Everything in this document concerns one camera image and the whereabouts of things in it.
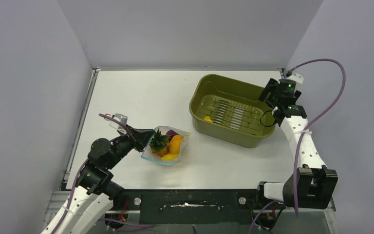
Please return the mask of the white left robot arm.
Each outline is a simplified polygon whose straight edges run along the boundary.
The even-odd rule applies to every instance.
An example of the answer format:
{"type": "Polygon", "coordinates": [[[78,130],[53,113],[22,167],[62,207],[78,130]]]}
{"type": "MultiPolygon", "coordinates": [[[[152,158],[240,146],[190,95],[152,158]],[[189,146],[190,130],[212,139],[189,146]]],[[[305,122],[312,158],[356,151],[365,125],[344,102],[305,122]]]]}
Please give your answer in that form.
{"type": "Polygon", "coordinates": [[[112,140],[99,138],[91,144],[68,198],[42,233],[85,234],[123,198],[124,188],[112,181],[110,170],[130,151],[143,152],[155,134],[153,129],[125,130],[112,140]]]}

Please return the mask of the yellow toy pear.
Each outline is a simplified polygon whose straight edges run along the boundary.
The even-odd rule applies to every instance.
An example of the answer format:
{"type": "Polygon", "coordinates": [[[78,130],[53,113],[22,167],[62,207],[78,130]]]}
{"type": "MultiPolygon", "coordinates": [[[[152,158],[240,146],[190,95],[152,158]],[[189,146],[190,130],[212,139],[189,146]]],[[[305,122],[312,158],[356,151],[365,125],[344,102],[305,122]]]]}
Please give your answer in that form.
{"type": "Polygon", "coordinates": [[[213,123],[213,120],[211,119],[210,116],[206,116],[206,117],[204,117],[204,120],[213,123]]]}

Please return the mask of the olive green plastic basket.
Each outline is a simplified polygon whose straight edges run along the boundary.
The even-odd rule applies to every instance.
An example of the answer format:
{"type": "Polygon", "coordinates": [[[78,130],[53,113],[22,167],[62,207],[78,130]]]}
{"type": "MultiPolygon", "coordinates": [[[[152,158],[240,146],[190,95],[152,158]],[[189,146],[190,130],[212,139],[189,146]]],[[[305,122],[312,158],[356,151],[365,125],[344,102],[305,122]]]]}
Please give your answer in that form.
{"type": "Polygon", "coordinates": [[[202,77],[189,103],[194,129],[245,148],[255,148],[275,130],[270,107],[258,101],[263,87],[209,74],[202,77]],[[204,117],[210,116],[208,122],[204,117]]]}

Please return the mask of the yellow toy banana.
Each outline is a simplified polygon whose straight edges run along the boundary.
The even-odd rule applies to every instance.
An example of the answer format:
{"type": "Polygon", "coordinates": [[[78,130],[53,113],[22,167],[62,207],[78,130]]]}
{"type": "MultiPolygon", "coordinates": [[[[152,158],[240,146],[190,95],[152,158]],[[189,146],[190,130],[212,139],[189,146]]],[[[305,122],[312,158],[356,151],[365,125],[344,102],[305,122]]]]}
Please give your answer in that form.
{"type": "Polygon", "coordinates": [[[162,156],[161,160],[164,160],[164,161],[177,161],[178,157],[179,157],[179,154],[168,153],[168,154],[162,156]]]}

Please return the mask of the purple red onion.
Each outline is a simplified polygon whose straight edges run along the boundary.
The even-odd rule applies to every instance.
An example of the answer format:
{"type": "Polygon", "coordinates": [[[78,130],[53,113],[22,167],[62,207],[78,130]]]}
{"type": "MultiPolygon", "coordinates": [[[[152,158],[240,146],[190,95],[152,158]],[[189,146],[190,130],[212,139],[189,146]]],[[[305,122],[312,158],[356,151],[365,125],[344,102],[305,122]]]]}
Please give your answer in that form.
{"type": "Polygon", "coordinates": [[[169,137],[169,138],[172,138],[172,137],[174,137],[174,136],[177,136],[177,135],[179,135],[177,132],[175,132],[174,130],[168,130],[167,132],[166,132],[166,135],[169,137]]]}

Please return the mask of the clear zip top bag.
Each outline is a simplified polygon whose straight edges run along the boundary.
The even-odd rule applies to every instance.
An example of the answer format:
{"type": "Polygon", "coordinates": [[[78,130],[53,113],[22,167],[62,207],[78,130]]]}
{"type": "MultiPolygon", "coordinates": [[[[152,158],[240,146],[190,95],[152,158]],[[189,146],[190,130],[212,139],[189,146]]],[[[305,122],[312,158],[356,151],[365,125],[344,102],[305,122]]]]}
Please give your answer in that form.
{"type": "Polygon", "coordinates": [[[141,158],[162,165],[175,164],[183,154],[191,133],[169,126],[158,126],[154,131],[141,158]]]}

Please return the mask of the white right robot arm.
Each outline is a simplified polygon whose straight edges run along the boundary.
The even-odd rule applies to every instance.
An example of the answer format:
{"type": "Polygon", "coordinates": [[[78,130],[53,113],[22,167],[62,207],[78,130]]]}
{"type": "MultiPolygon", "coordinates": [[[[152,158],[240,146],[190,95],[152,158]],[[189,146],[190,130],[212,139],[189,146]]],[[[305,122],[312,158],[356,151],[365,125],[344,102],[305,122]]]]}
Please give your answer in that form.
{"type": "Polygon", "coordinates": [[[285,183],[261,182],[254,195],[257,206],[267,208],[273,201],[287,207],[326,209],[338,181],[335,170],[320,157],[309,131],[305,109],[297,105],[301,95],[291,79],[271,78],[259,101],[272,108],[274,123],[284,132],[294,156],[293,174],[285,183]]]}

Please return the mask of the orange toy pineapple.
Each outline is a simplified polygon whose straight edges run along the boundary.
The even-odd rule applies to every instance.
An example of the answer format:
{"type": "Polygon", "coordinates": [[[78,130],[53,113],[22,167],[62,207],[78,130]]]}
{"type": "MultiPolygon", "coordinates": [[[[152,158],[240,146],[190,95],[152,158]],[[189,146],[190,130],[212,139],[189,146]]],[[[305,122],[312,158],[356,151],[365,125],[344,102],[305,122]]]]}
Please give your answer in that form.
{"type": "Polygon", "coordinates": [[[155,131],[155,135],[149,142],[149,146],[154,155],[162,157],[169,153],[168,144],[170,142],[169,137],[166,134],[162,134],[161,130],[155,131]]]}

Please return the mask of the small orange toy fruit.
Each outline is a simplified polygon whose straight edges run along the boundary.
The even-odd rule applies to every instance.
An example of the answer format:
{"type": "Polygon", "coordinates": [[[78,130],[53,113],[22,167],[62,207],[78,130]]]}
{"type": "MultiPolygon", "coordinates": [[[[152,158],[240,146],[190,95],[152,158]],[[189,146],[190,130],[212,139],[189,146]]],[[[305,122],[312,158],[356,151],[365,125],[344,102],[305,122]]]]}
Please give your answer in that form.
{"type": "Polygon", "coordinates": [[[183,138],[182,135],[175,135],[171,138],[171,141],[168,144],[168,150],[171,154],[179,154],[183,138]]]}

